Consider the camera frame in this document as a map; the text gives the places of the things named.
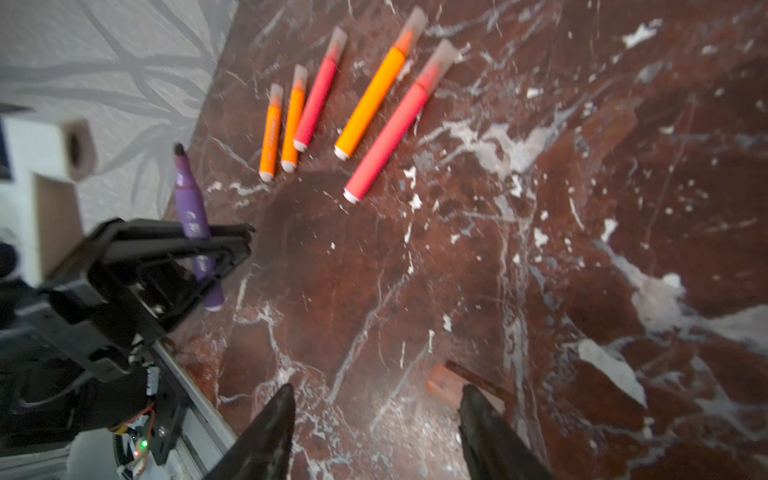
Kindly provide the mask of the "pink highlighter pair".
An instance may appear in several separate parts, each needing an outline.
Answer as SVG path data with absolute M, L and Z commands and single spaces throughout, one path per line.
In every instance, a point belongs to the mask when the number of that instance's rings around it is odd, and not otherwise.
M 311 143 L 347 40 L 348 34 L 342 28 L 335 27 L 293 138 L 294 147 L 300 153 L 305 152 Z

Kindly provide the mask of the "orange highlighter pair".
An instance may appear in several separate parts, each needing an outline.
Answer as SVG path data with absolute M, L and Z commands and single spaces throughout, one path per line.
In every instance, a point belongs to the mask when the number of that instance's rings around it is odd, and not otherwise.
M 286 129 L 281 152 L 281 167 L 287 173 L 293 173 L 298 165 L 298 150 L 294 146 L 294 137 L 303 112 L 308 80 L 308 69 L 296 65 L 290 92 Z

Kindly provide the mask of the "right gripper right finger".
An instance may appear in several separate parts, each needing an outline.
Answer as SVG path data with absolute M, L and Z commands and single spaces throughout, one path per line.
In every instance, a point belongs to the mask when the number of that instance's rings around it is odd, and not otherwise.
M 552 474 L 474 385 L 458 410 L 462 453 L 471 479 L 551 479 Z

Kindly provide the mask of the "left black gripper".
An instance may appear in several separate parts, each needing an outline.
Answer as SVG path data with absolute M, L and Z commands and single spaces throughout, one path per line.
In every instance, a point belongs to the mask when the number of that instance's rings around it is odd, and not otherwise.
M 114 219 L 89 238 L 89 260 L 41 280 L 17 275 L 17 370 L 52 377 L 127 375 L 131 356 L 167 336 L 250 254 L 255 229 L 214 225 L 190 238 L 178 222 Z M 197 279 L 202 257 L 215 266 Z

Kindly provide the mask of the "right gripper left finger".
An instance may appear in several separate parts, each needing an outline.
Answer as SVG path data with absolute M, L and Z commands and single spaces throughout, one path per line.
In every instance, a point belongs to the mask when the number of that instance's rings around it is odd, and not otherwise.
M 295 415 L 294 389 L 284 384 L 203 479 L 286 479 Z

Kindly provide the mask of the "purple highlighter pen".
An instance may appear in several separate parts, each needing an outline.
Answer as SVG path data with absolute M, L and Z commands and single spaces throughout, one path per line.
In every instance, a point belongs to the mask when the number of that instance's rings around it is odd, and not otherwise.
M 174 199 L 184 234 L 192 240 L 210 238 L 210 226 L 205 211 L 202 192 L 192 172 L 190 160 L 181 143 L 173 145 L 176 180 Z M 198 282 L 205 280 L 216 266 L 211 257 L 197 256 L 193 260 L 194 274 Z M 220 285 L 213 287 L 203 301 L 206 310 L 220 311 L 224 304 L 224 293 Z

